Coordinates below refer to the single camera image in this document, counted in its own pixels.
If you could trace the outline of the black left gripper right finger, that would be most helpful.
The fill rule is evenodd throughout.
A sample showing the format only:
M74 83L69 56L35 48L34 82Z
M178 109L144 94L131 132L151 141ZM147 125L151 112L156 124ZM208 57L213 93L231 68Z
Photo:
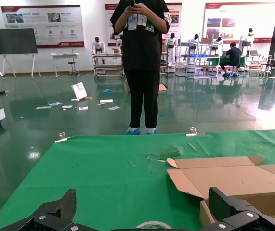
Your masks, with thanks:
M209 188L209 209L217 221L201 231L275 231L275 218L246 200L225 195L217 187Z

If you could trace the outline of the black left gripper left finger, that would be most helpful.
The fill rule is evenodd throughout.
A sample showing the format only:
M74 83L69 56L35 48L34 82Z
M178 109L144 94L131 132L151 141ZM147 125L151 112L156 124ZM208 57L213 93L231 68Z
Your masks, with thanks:
M2 231L92 231L73 222L77 211L76 190L70 189L59 200L43 203L29 217L1 228Z

